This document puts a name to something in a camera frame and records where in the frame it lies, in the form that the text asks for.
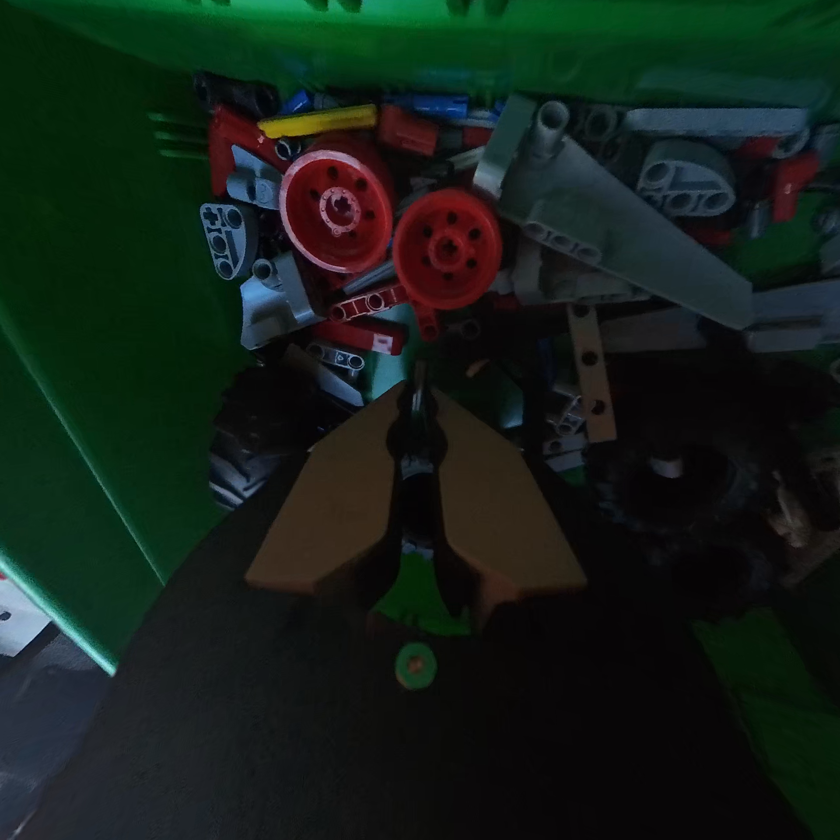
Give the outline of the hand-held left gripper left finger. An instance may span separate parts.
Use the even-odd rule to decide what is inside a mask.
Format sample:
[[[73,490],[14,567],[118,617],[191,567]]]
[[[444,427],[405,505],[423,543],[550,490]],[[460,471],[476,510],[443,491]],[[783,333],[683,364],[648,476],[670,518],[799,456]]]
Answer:
[[[245,573],[251,587],[313,595],[383,540],[396,484],[387,435],[405,387],[397,383],[312,447]]]

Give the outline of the red lego wheel hub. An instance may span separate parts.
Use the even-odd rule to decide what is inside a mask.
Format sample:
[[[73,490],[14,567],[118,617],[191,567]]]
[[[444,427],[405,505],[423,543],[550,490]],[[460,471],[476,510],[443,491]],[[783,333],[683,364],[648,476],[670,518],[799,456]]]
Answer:
[[[283,175],[279,210],[292,244],[315,266],[340,274],[376,267],[392,241],[395,191],[375,147],[322,145]]]
[[[445,188],[417,199],[396,223],[392,257],[411,303],[453,311],[481,298],[501,267],[497,216],[478,196]]]

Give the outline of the green plastic bin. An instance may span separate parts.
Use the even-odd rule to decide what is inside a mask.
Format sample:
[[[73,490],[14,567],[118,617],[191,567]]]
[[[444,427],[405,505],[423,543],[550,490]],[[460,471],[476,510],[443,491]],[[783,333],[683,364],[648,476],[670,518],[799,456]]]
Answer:
[[[471,632],[420,553],[366,605],[245,582],[284,498],[208,484],[256,366],[193,76],[341,106],[838,103],[838,2],[2,2],[2,561],[115,670],[21,838],[838,838],[838,675],[642,540]]]

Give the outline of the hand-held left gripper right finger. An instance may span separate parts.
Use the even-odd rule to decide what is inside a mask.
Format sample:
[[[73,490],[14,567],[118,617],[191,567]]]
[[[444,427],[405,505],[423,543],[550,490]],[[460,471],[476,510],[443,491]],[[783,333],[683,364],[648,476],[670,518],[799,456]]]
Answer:
[[[582,592],[587,577],[519,449],[438,388],[425,390],[437,588],[482,632],[504,606]]]

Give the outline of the large grey lego panel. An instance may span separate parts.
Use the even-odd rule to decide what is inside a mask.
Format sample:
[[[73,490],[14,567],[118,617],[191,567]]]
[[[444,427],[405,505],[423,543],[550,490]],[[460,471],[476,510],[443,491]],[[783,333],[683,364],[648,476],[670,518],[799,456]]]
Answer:
[[[564,103],[512,93],[473,177],[497,214],[543,247],[730,329],[753,286],[624,185],[568,133]]]

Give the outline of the pile of lego pieces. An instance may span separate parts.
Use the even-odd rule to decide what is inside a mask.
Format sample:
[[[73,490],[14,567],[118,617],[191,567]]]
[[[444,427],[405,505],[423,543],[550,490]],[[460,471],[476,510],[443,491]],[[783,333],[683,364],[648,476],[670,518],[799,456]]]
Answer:
[[[478,138],[388,95],[279,111],[199,72],[212,199],[199,224],[238,288],[236,375],[210,487],[283,500],[245,582],[366,605],[401,556],[450,612],[583,590],[620,534],[681,594],[751,602],[825,560],[838,455],[799,426],[838,382],[771,354],[838,342],[838,275],[754,290],[707,249],[742,197],[773,219],[820,154],[734,158],[807,125],[779,108],[569,109],[511,94]]]

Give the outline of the yellow lego beam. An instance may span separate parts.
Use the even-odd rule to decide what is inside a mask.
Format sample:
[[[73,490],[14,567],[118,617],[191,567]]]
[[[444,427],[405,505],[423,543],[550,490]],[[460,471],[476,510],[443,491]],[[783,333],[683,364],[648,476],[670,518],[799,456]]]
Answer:
[[[372,130],[379,119],[374,104],[300,112],[257,122],[259,131],[270,140],[307,138],[324,133]]]

